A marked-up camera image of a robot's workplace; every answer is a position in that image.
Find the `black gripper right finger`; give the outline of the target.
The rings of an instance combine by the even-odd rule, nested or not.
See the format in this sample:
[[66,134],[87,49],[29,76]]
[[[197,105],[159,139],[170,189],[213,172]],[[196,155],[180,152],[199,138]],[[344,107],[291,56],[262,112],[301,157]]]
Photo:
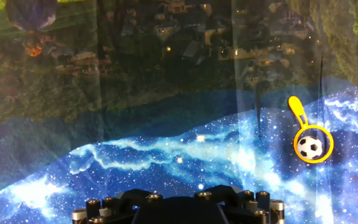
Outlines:
[[264,190],[217,185],[195,193],[194,198],[211,204],[207,211],[216,215],[213,223],[285,224],[284,201],[272,199]]

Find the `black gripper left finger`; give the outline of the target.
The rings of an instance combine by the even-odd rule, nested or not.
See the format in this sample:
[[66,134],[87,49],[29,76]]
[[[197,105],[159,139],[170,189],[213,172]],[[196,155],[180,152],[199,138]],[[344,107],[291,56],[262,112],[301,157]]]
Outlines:
[[71,213],[72,224],[130,224],[141,207],[163,200],[157,192],[132,189],[99,200],[91,198],[84,208]]

